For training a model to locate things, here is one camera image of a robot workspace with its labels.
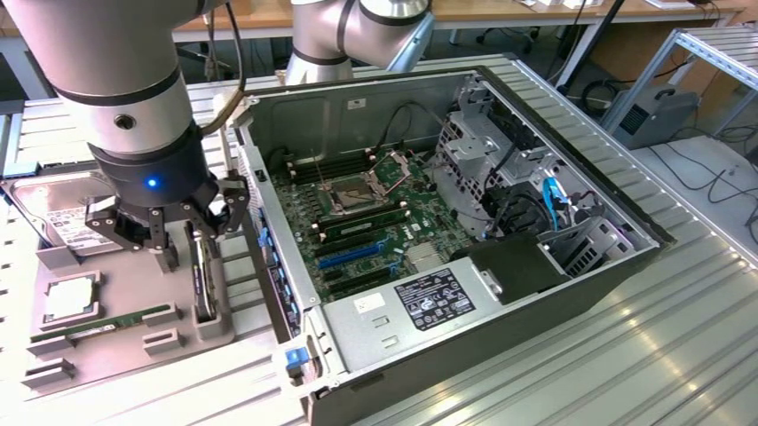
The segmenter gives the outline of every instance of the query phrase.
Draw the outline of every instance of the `wooden table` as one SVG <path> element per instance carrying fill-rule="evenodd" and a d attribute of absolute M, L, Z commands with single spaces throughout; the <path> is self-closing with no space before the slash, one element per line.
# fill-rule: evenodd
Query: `wooden table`
<path fill-rule="evenodd" d="M 717 0 L 721 8 L 721 19 L 714 25 L 722 26 L 732 20 L 744 7 L 736 0 Z M 564 70 L 560 82 L 562 83 L 574 70 L 589 42 L 596 34 L 600 23 L 608 13 L 613 0 L 606 0 L 602 6 L 588 7 L 578 20 L 588 25 L 574 55 Z M 237 21 L 245 39 L 266 39 L 293 35 L 293 9 L 290 0 L 233 0 L 237 12 Z M 465 28 L 517 28 L 546 27 L 570 25 L 578 9 L 565 6 L 542 6 L 533 8 L 513 0 L 436 0 L 434 13 L 437 18 L 436 29 L 460 30 Z M 656 22 L 697 20 L 702 15 L 698 8 L 690 10 L 665 11 L 646 3 L 645 0 L 626 0 L 625 6 L 616 16 L 614 23 Z M 37 67 L 27 53 L 17 25 L 0 11 L 0 52 L 14 69 L 17 78 L 22 83 L 31 99 L 43 99 L 55 96 L 46 82 L 45 76 L 38 74 Z M 217 40 L 231 40 L 233 32 L 229 17 L 223 9 L 217 14 Z M 453 32 L 452 43 L 458 39 L 458 31 Z M 206 25 L 201 19 L 179 27 L 174 31 L 174 40 L 181 42 L 198 42 L 207 40 Z M 263 58 L 270 58 L 270 43 L 258 42 L 257 50 Z"/>

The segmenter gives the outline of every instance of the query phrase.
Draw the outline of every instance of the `motherboard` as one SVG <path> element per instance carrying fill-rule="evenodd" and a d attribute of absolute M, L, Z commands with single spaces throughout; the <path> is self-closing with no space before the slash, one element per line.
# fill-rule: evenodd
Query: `motherboard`
<path fill-rule="evenodd" d="M 410 150 L 367 150 L 273 174 L 322 300 L 441 266 L 473 243 L 432 163 Z"/>

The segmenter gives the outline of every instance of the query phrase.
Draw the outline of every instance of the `power supply label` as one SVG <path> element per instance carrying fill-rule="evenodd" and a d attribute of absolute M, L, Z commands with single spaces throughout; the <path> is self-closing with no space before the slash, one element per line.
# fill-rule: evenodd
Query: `power supply label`
<path fill-rule="evenodd" d="M 449 268 L 396 286 L 396 291 L 421 331 L 477 309 Z"/>

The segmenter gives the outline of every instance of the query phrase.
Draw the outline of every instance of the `robotic arm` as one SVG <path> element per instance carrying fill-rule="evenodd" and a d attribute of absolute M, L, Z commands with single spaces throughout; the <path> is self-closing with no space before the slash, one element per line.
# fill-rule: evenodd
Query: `robotic arm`
<path fill-rule="evenodd" d="M 174 47 L 173 31 L 227 0 L 6 0 L 54 88 L 87 132 L 117 196 L 93 202 L 87 225 L 126 249 L 162 252 L 163 224 L 189 220 L 205 238 L 238 228 L 246 179 L 218 180 Z M 349 78 L 349 55 L 408 71 L 429 42 L 429 0 L 293 0 L 289 83 Z M 229 112 L 243 98 L 238 91 Z M 226 208 L 209 209 L 219 191 Z"/>
<path fill-rule="evenodd" d="M 432 0 L 293 0 L 287 84 L 353 77 L 350 58 L 408 72 L 434 30 Z"/>

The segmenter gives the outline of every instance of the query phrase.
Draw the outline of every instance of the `sticker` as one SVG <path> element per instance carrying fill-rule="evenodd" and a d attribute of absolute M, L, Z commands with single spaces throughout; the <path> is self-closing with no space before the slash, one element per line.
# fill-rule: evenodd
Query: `sticker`
<path fill-rule="evenodd" d="M 362 224 L 362 225 L 358 225 L 358 226 L 354 226 L 353 228 L 343 229 L 341 231 L 341 235 L 345 235 L 347 233 L 354 233 L 357 231 L 362 231 L 363 229 L 369 229 L 369 228 L 371 228 L 371 222 Z"/>
<path fill-rule="evenodd" d="M 408 229 L 408 226 L 404 225 L 404 232 L 406 233 L 406 239 L 408 240 L 413 240 L 414 239 L 414 234 L 412 234 L 412 230 Z"/>
<path fill-rule="evenodd" d="M 351 99 L 347 101 L 347 109 L 366 108 L 366 98 Z"/>
<path fill-rule="evenodd" d="M 367 297 L 355 299 L 353 303 L 355 304 L 355 310 L 358 313 L 367 313 L 369 311 L 385 306 L 385 298 L 382 297 L 382 293 L 374 293 Z"/>
<path fill-rule="evenodd" d="M 449 268 L 396 286 L 396 292 L 421 331 L 477 310 Z"/>
<path fill-rule="evenodd" d="M 85 207 L 55 210 L 46 213 L 46 220 L 58 236 L 73 250 L 98 247 L 111 243 L 106 237 L 85 225 Z"/>

